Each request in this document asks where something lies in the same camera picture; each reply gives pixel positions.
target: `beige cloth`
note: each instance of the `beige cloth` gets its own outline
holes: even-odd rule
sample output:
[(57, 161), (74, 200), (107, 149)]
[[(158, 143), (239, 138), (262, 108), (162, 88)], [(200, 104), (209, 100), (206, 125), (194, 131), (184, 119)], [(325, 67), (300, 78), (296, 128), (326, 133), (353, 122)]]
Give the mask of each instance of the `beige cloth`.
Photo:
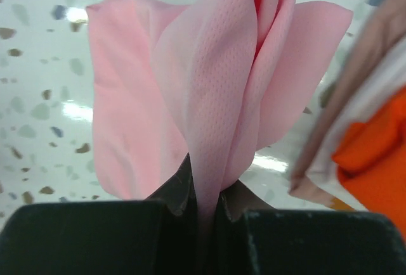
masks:
[(377, 8), (347, 59), (336, 88), (291, 174), (291, 195), (336, 210), (351, 210), (315, 186), (306, 176), (322, 141), (341, 110), (386, 53), (406, 34), (406, 0), (385, 0)]

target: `orange cloth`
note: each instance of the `orange cloth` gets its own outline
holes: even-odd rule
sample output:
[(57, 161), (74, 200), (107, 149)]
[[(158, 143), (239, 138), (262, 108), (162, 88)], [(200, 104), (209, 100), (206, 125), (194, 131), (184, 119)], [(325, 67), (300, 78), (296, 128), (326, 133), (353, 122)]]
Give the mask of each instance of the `orange cloth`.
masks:
[(367, 123), (352, 123), (332, 159), (343, 187), (406, 239), (406, 87)]

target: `pink towel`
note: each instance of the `pink towel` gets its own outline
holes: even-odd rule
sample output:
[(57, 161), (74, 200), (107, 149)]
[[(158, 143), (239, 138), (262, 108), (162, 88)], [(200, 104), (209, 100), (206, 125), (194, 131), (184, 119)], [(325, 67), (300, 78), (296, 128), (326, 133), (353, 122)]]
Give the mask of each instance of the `pink towel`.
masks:
[(190, 153), (201, 221), (299, 118), (351, 12), (296, 0), (106, 0), (88, 8), (101, 185), (145, 198)]

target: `pink cloth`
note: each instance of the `pink cloth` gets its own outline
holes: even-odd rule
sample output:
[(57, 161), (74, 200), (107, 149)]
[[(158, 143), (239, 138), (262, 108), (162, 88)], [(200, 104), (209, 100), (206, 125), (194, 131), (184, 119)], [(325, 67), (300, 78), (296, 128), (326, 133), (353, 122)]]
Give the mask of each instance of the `pink cloth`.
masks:
[(101, 185), (145, 198), (190, 153), (200, 220), (299, 118), (351, 22), (330, 3), (106, 0), (88, 8)]

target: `folded cloth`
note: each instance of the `folded cloth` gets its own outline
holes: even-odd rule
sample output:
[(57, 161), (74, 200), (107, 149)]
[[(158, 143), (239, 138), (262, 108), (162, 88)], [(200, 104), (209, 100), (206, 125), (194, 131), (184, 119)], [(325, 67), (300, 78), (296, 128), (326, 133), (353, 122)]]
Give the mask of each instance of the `folded cloth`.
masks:
[(87, 11), (101, 185), (145, 198), (189, 152), (202, 222), (299, 118), (351, 22), (334, 4), (295, 0), (106, 0)]
[(406, 87), (368, 122), (350, 125), (333, 160), (340, 183), (406, 237)]
[[(402, 119), (405, 117), (405, 90), (402, 89), (406, 85), (405, 55), (406, 37), (389, 51), (343, 108), (306, 170), (306, 177), (292, 191), (294, 196), (339, 210), (368, 209), (340, 181), (343, 182), (343, 177), (361, 179), (388, 151), (400, 144), (399, 135), (404, 134), (405, 128)], [(373, 122), (368, 129), (365, 128), (367, 122)], [(332, 158), (341, 163), (345, 176), (343, 168), (337, 170), (337, 163)], [(385, 201), (383, 196), (376, 200)]]
[(303, 190), (298, 188), (302, 179), (305, 179), (305, 173), (320, 149), (328, 130), (361, 84), (405, 34), (406, 0), (385, 0), (366, 23), (336, 82), (327, 107), (323, 110), (302, 149), (302, 154), (291, 174), (292, 195), (301, 198)]

